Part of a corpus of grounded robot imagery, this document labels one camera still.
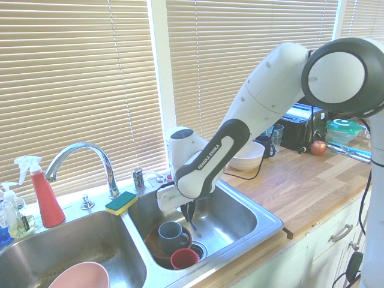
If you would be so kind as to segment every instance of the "cup handle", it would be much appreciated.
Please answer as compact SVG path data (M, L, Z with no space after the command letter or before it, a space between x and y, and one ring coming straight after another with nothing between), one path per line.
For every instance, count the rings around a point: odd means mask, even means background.
M273 144L269 144L269 145L272 148L272 155L271 155L271 152L269 152L269 156L273 157L276 154L276 148L275 148L275 145L273 145Z
M188 244L190 243L190 237L188 234L186 233L181 233L181 235L183 235L184 237L186 237L187 241L186 242L181 242L181 247L187 247Z

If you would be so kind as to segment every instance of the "stainless steel sink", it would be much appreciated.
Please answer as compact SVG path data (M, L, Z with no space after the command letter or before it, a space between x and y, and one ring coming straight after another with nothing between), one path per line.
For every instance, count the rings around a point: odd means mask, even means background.
M84 261L102 264L111 288L142 287L146 279L146 266L122 219L100 211L8 247L0 254L0 286L48 288L61 272Z
M185 220L179 209L160 211L152 193L140 197L140 201L128 210L128 214L143 240L152 229L156 229L164 222L180 223L190 231L196 245L202 246L203 258L243 238L257 226L256 214L221 188L216 187L207 198L196 202L192 222L201 233L201 238L197 237L191 224Z
M155 279L152 282L148 277L145 287L191 287L283 228L279 218L221 180L213 193L196 202L192 222L201 238L178 210L161 212L153 191L138 197L128 210L132 223L127 227L132 235L141 238L139 250L151 279ZM166 269L155 262L145 246L144 240L151 229L170 220L186 227L193 243L202 247L202 260L192 267L178 271Z
M65 269L84 261L102 264L109 272L111 288L191 287L283 228L280 219L223 181L207 198L196 201L193 223L181 212L161 212L155 179L137 194L138 201L120 217L104 211L108 193L81 211L81 201L64 209L66 223L41 228L25 239L0 247L2 288L48 288ZM135 193L133 187L121 191ZM165 221L177 221L192 234L202 259L192 267L174 271L158 265L144 239Z

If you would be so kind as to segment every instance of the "red cup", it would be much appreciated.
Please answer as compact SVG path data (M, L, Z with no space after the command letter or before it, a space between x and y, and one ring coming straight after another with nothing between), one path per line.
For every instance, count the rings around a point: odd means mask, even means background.
M175 270L181 270L195 265L199 261L196 252L189 248L182 248L174 252L170 263Z

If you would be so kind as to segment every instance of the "red apple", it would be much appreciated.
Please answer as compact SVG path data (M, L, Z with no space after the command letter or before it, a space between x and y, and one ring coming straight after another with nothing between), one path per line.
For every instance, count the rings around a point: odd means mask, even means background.
M311 152L314 155L322 155L326 151L326 143L321 140L315 140L311 145Z

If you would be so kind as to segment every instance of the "kitchen cabinet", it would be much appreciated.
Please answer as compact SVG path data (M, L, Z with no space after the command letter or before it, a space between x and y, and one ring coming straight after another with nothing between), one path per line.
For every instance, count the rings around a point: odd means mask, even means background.
M331 215L325 216L305 236L275 258L239 282L235 280L225 287L234 288L324 288L332 287L334 280L345 272L354 252L350 243L357 243L361 229L358 214L361 196L351 199ZM353 225L350 232L337 242L331 236L340 236ZM336 285L342 288L344 277Z

